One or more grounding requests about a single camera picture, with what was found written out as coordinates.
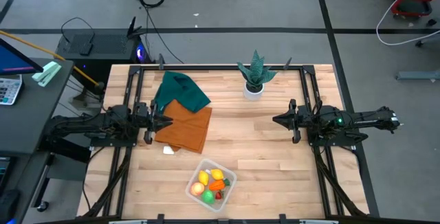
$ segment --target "wooden table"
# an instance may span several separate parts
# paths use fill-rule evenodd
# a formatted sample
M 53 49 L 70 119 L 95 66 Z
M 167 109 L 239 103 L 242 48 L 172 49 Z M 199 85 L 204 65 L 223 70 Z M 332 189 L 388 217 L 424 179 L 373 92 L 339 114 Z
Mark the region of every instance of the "wooden table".
M 342 109 L 333 66 L 314 66 L 322 101 Z M 129 65 L 112 67 L 105 108 L 122 104 L 128 70 Z M 122 217 L 156 219 L 158 214 L 165 214 L 166 219 L 277 219 L 279 214 L 286 214 L 289 219 L 323 218 L 316 165 L 305 131 L 302 130 L 303 140 L 292 144 L 292 132 L 272 121 L 273 116 L 288 110 L 291 98 L 298 105 L 304 104 L 299 73 L 280 71 L 266 84 L 263 97 L 250 102 L 243 97 L 244 79 L 239 71 L 179 72 L 190 76 L 212 101 L 203 153 L 182 149 L 175 155 L 164 155 L 164 145 L 157 142 L 146 145 L 141 131 L 131 156 Z M 163 74 L 163 71 L 145 73 L 141 102 L 149 104 Z M 105 148 L 89 165 L 85 191 L 91 204 L 107 186 L 112 156 L 113 148 Z M 236 187 L 222 213 L 207 210 L 185 194 L 186 184 L 203 158 L 237 174 Z M 368 212 L 355 156 L 333 148 L 333 158 L 340 185 L 362 211 Z M 335 214 L 330 186 L 328 191 Z M 111 213 L 116 209 L 117 195 L 113 194 Z M 82 197 L 78 215 L 86 211 Z

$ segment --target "toy fruit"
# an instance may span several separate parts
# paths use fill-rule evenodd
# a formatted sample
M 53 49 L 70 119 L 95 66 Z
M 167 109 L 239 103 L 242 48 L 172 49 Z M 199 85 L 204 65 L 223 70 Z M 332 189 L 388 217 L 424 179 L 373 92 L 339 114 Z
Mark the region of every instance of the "toy fruit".
M 199 181 L 200 183 L 202 183 L 204 186 L 208 185 L 209 182 L 209 175 L 208 173 L 204 172 L 204 171 L 200 171 L 199 172 Z
M 215 180 L 223 179 L 223 173 L 221 172 L 220 169 L 212 169 L 211 175 Z
M 215 202 L 214 194 L 210 190 L 205 190 L 201 195 L 201 200 L 207 204 L 213 204 Z
M 229 179 L 216 180 L 209 185 L 210 190 L 222 190 L 226 186 L 230 186 Z
M 205 186 L 202 183 L 196 182 L 191 186 L 191 194 L 199 196 L 205 190 Z
M 219 200 L 223 198 L 223 192 L 219 190 L 217 193 L 215 193 L 215 199 Z

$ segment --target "green cloth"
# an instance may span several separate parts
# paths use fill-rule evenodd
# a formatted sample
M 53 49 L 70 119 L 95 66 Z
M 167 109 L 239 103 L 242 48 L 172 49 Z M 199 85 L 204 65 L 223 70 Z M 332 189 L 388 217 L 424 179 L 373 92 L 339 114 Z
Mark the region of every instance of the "green cloth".
M 193 113 L 211 102 L 187 75 L 165 71 L 162 84 L 155 96 L 158 110 L 163 112 L 164 107 L 174 99 Z

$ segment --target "towel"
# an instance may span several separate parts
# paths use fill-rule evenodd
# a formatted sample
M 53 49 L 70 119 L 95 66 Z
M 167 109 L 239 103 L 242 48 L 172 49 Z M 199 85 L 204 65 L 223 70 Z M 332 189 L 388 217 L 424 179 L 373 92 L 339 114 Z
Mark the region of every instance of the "towel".
M 185 148 L 201 153 L 204 149 L 211 113 L 210 107 L 204 107 L 197 113 L 193 113 L 178 101 L 173 100 L 164 112 L 165 116 L 173 119 L 173 124 L 158 131 L 155 141 L 169 144 L 175 152 L 180 148 Z
M 173 100 L 193 113 L 204 108 L 211 101 L 189 76 L 165 71 L 162 84 L 157 90 L 155 100 L 157 110 L 162 113 L 164 107 Z

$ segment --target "orange toy carrot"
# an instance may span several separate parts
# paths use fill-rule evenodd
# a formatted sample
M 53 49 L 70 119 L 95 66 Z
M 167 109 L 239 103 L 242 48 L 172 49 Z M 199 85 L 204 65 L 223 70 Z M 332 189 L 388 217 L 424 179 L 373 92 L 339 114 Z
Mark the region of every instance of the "orange toy carrot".
M 221 180 L 214 181 L 214 183 L 211 183 L 209 185 L 209 189 L 210 190 L 222 190 L 226 186 L 230 186 L 229 179 L 221 179 Z

